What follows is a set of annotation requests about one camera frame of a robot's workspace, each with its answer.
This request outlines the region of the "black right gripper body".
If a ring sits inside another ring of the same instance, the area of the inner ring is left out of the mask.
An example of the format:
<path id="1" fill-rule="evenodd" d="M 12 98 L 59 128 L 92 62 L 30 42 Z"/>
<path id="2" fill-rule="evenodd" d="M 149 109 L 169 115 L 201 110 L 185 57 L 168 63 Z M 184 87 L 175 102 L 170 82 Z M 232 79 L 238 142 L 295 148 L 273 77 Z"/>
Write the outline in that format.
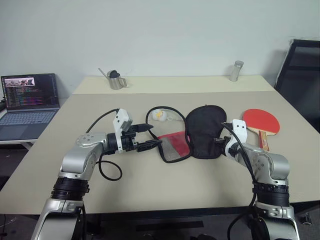
<path id="1" fill-rule="evenodd" d="M 223 138 L 214 138 L 213 142 L 215 148 L 219 151 L 225 151 L 228 142 L 231 140 L 231 137 L 224 136 Z"/>

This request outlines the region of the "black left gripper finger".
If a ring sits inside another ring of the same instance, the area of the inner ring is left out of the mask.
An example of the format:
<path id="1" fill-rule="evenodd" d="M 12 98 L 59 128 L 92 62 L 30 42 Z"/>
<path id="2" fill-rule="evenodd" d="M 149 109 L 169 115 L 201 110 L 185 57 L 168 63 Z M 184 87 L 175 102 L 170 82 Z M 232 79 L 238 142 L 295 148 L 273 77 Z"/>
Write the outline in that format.
<path id="1" fill-rule="evenodd" d="M 147 132 L 150 129 L 153 128 L 153 125 L 148 124 L 148 123 L 140 123 L 136 125 L 136 132 L 137 133 L 143 133 L 143 132 Z"/>
<path id="2" fill-rule="evenodd" d="M 151 150 L 153 148 L 157 148 L 159 145 L 161 145 L 162 141 L 158 139 L 153 140 L 147 140 L 145 142 L 137 142 L 136 151 L 137 152 L 144 152 Z"/>

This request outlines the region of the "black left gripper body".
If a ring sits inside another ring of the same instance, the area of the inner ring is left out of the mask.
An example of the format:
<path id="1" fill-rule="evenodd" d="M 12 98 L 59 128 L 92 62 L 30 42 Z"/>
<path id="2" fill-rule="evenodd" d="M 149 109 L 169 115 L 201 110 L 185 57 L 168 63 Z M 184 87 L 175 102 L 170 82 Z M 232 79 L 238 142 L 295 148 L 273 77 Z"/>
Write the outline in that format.
<path id="1" fill-rule="evenodd" d="M 123 130 L 121 132 L 121 143 L 122 143 L 122 149 L 126 152 L 135 150 L 137 148 L 136 143 L 136 134 L 138 131 L 138 125 L 132 125 L 128 128 L 128 130 Z"/>

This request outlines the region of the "black and red paddle case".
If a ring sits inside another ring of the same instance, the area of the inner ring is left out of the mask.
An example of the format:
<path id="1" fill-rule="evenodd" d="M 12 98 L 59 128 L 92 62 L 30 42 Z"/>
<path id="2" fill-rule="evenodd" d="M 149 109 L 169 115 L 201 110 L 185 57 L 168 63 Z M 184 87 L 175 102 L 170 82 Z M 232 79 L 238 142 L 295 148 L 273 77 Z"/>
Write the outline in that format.
<path id="1" fill-rule="evenodd" d="M 155 109 L 169 109 L 177 112 L 183 121 L 156 121 L 152 119 L 151 111 Z M 225 110 L 217 105 L 204 105 L 193 109 L 184 116 L 177 109 L 170 106 L 156 106 L 151 108 L 145 122 L 153 125 L 149 130 L 155 140 L 161 140 L 158 152 L 167 164 L 178 163 L 189 157 L 196 159 L 216 159 L 222 151 L 215 148 L 214 138 L 219 138 L 226 122 Z"/>

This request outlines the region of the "red table tennis paddle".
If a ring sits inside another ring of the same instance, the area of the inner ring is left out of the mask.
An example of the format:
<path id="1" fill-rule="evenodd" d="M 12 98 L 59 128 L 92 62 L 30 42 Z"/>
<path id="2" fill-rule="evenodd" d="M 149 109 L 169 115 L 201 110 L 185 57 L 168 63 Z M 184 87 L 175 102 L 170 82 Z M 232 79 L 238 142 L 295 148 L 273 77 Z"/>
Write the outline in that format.
<path id="1" fill-rule="evenodd" d="M 247 109 L 242 120 L 246 127 L 258 135 L 259 147 L 269 151 L 268 136 L 274 136 L 280 131 L 280 123 L 271 113 L 257 108 Z"/>

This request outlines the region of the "steel watering can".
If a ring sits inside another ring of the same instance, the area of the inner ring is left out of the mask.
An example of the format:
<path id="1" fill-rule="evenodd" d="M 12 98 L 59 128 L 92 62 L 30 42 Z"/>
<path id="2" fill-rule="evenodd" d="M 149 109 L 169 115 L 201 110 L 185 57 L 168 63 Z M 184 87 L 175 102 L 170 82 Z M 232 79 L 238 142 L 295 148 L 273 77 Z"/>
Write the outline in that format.
<path id="1" fill-rule="evenodd" d="M 98 68 L 101 74 L 108 80 L 109 86 L 112 90 L 119 90 L 122 88 L 127 88 L 128 83 L 125 78 L 114 69 L 105 73 L 101 68 Z"/>

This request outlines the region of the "black mesh office chair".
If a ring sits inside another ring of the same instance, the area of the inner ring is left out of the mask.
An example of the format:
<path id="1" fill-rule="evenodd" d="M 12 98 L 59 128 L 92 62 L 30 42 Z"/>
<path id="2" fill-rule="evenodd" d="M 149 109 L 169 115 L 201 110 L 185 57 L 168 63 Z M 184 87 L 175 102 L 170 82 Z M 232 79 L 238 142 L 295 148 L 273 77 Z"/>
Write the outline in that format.
<path id="1" fill-rule="evenodd" d="M 320 41 L 293 39 L 275 90 L 320 131 Z"/>

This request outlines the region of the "open grey laptop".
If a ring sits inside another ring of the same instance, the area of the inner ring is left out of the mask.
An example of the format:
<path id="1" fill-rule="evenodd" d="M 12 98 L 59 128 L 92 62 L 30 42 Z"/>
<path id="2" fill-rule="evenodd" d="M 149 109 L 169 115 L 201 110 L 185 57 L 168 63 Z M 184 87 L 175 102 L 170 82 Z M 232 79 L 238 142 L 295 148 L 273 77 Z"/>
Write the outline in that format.
<path id="1" fill-rule="evenodd" d="M 1 77 L 6 113 L 0 141 L 36 140 L 60 109 L 54 73 Z"/>

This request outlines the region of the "white side table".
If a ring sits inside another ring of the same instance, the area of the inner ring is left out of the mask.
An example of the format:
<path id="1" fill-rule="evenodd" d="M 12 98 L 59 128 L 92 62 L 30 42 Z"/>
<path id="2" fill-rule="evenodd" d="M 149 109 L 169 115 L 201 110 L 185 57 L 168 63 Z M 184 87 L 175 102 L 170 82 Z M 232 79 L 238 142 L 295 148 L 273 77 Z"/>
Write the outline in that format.
<path id="1" fill-rule="evenodd" d="M 36 139 L 23 139 L 23 140 L 0 140 L 0 150 L 4 149 L 27 149 L 36 143 Z"/>

